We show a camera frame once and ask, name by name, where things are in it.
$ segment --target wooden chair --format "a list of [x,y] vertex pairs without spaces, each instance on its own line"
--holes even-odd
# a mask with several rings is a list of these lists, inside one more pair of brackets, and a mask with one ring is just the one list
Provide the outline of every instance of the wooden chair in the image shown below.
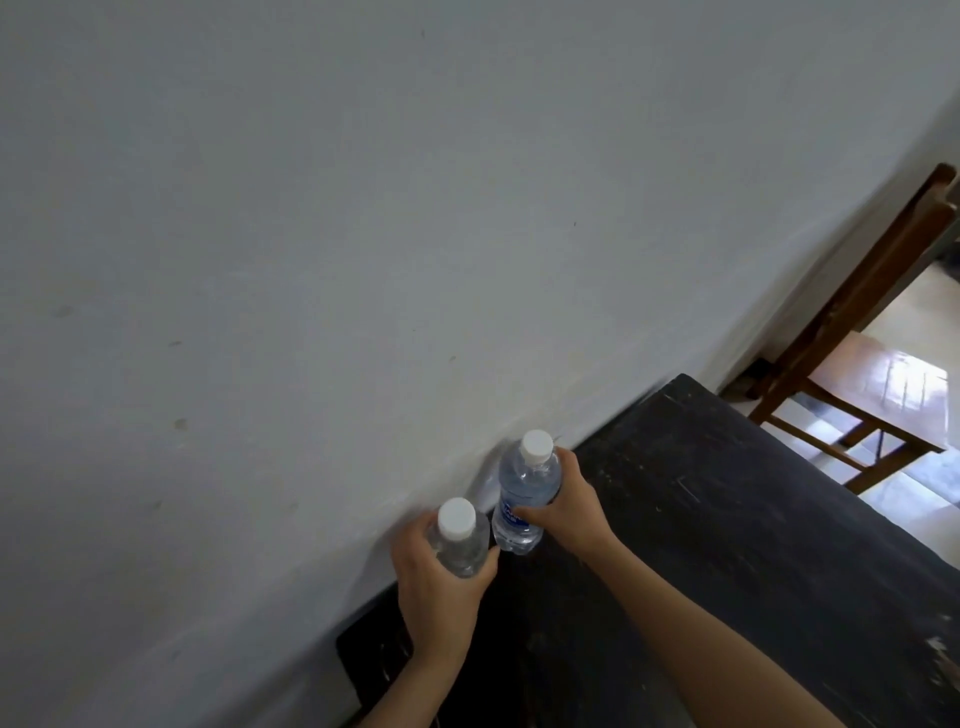
[[[751,420],[758,425],[770,422],[860,470],[860,475],[847,483],[855,493],[862,493],[921,455],[942,451],[946,446],[946,374],[908,354],[887,350],[853,330],[953,222],[956,207],[947,201],[947,194],[955,179],[955,169],[937,165],[860,264],[778,357],[771,374],[752,391],[762,399],[751,412]],[[918,403],[913,385],[908,388],[909,394],[904,389],[899,398],[896,386],[891,391],[877,390],[881,383],[883,387],[890,383],[899,386],[906,381],[904,377],[911,382],[929,381],[940,394],[931,390],[928,397],[921,393]],[[774,411],[797,392],[849,412],[861,424],[837,444],[821,443],[774,416]],[[846,453],[846,448],[876,429],[902,439],[903,445],[878,457],[873,465],[860,463]]]
[[[847,488],[860,494],[918,457],[947,449],[947,389],[944,370],[852,331],[801,383],[800,391],[853,415],[860,424],[837,442],[825,443],[775,415],[766,421],[859,470]],[[877,430],[899,438],[902,445],[881,455],[881,434],[873,463],[847,453]]]

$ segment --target clear plastic bottle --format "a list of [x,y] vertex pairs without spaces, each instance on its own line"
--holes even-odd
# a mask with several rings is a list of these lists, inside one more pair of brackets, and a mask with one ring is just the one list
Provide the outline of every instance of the clear plastic bottle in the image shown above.
[[532,429],[500,459],[500,501],[493,509],[493,537],[505,551],[530,553],[543,538],[543,529],[518,518],[512,508],[546,505],[556,496],[563,472],[553,438]]
[[440,507],[426,539],[446,570],[466,579],[487,561],[490,522],[466,498],[452,497]]

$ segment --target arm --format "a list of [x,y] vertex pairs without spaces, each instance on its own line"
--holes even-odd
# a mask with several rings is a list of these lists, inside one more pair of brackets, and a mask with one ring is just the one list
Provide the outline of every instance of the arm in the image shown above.
[[476,576],[454,576],[426,541],[426,529],[436,518],[436,511],[423,514],[394,540],[400,612],[414,655],[360,728],[426,728],[467,657],[480,597],[496,576],[500,549],[490,549]]
[[842,723],[775,662],[660,578],[619,542],[576,456],[557,448],[564,484],[545,508],[516,514],[543,526],[607,585],[701,728]]

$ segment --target hand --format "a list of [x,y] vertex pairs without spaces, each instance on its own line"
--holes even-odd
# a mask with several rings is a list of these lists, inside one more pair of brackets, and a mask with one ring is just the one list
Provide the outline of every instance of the hand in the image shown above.
[[467,657],[480,597],[496,576],[500,548],[487,554],[478,574],[462,579],[447,571],[426,540],[437,512],[424,513],[397,534],[391,558],[399,587],[400,613],[414,644],[414,658],[459,670]]
[[554,501],[543,508],[517,506],[520,518],[542,526],[560,545],[582,561],[615,542],[600,499],[593,486],[580,475],[577,456],[570,450],[557,448],[557,457],[564,469],[564,482]]

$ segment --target right hand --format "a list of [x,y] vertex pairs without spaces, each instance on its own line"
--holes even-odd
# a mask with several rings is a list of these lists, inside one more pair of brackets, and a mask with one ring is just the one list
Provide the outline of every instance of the right hand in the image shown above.
[[567,551],[587,561],[598,550],[616,541],[593,486],[580,475],[577,456],[557,448],[564,482],[554,501],[543,508],[516,506],[516,515],[549,531]]

